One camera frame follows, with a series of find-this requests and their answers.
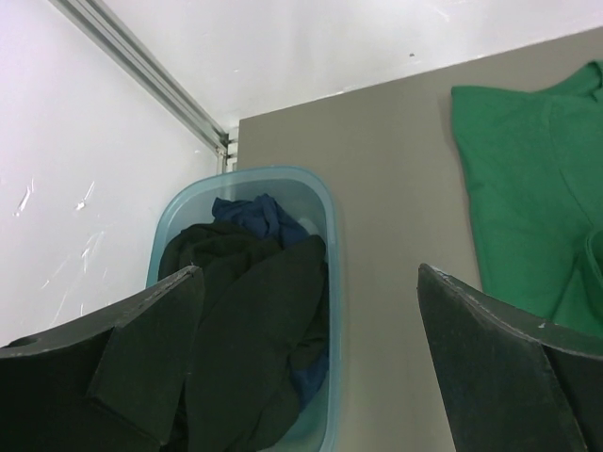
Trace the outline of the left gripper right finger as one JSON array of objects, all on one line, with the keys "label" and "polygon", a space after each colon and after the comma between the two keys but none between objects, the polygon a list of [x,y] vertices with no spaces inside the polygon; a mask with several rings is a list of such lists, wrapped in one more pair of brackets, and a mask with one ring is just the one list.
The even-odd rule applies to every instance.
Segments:
[{"label": "left gripper right finger", "polygon": [[601,450],[600,338],[427,264],[417,297],[457,450]]}]

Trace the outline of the green t shirt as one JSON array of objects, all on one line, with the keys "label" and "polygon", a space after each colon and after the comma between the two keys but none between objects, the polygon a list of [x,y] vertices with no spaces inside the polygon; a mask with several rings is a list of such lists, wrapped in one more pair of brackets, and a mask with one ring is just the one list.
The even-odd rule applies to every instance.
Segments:
[{"label": "green t shirt", "polygon": [[451,127],[483,291],[602,332],[602,64],[537,91],[457,86]]}]

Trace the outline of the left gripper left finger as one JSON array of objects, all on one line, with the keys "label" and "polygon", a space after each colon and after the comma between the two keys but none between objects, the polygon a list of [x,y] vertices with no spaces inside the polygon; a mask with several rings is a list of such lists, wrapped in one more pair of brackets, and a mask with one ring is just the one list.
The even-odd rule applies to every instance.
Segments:
[{"label": "left gripper left finger", "polygon": [[1,349],[4,451],[157,451],[170,438],[203,307],[188,266]]}]

